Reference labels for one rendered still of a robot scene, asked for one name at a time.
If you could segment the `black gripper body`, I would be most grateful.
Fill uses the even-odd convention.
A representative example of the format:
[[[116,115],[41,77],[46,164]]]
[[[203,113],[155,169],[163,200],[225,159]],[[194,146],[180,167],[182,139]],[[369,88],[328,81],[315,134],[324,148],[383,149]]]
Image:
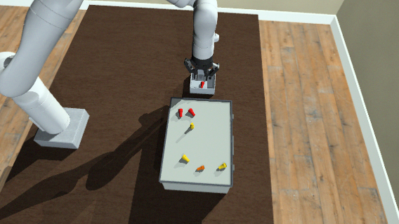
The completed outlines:
[[[196,64],[198,64],[199,70],[203,70],[203,65],[206,65],[207,69],[209,69],[210,67],[213,66],[213,55],[206,60],[200,60],[192,54],[190,62],[193,64],[194,67],[196,66]]]

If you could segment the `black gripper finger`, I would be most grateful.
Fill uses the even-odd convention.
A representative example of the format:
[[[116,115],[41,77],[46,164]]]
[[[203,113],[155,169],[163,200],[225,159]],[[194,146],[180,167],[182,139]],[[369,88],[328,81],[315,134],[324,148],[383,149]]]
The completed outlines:
[[[191,59],[186,58],[185,61],[184,61],[184,65],[187,68],[187,70],[189,71],[189,73],[193,73],[194,74],[194,79],[195,79],[195,81],[197,81],[199,65],[196,64],[195,68],[193,68],[193,66],[191,65],[190,60]]]
[[[208,76],[212,77],[218,70],[219,70],[219,63],[215,64],[213,63],[213,68],[209,71],[207,69],[206,65],[203,65],[203,70],[204,70],[204,82],[207,81]]]

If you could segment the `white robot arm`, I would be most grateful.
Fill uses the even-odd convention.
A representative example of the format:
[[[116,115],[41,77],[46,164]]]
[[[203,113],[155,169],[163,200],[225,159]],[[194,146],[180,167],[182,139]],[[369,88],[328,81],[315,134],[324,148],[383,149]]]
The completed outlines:
[[[42,131],[64,131],[70,117],[40,80],[46,59],[84,0],[34,0],[25,16],[16,53],[0,52],[0,94],[12,100]],[[179,8],[193,7],[192,54],[206,60],[214,53],[216,0],[167,0]],[[189,4],[188,4],[189,3]]]

